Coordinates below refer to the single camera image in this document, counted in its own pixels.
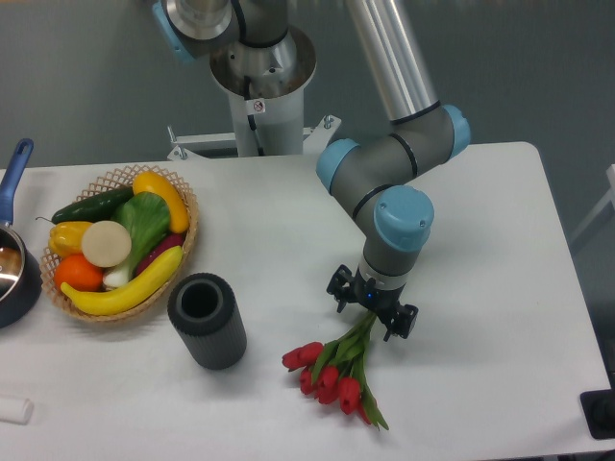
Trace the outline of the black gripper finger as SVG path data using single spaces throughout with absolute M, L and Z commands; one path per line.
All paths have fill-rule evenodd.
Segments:
M 407 339 L 412 332 L 418 316 L 418 307 L 412 304 L 401 305 L 398 303 L 391 308 L 382 324 L 386 328 L 383 341 L 387 342 L 391 336 L 399 336 Z
M 342 312 L 348 303 L 357 302 L 354 281 L 353 273 L 346 265 L 340 265 L 332 274 L 326 291 L 337 302 L 337 312 Z

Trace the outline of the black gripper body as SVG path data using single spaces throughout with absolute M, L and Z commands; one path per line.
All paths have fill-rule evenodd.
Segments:
M 396 312 L 403 289 L 403 285 L 395 289 L 379 288 L 375 279 L 366 279 L 357 273 L 351 288 L 352 302 L 376 313 L 379 318 L 390 318 Z

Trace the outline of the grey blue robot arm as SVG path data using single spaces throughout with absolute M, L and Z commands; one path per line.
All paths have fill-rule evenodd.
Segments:
M 340 306 L 373 312 L 388 335 L 407 337 L 418 310 L 400 297 L 434 217 L 431 200 L 411 182 L 465 150 L 471 131 L 458 108 L 437 98 L 401 3 L 346 7 L 392 130 L 366 147 L 336 140 L 317 159 L 319 180 L 365 237 L 358 267 L 338 268 L 328 292 Z M 289 22 L 286 2 L 158 1 L 153 13 L 178 59 L 209 58 L 228 96 L 240 156 L 307 151 L 304 90 L 316 57 Z

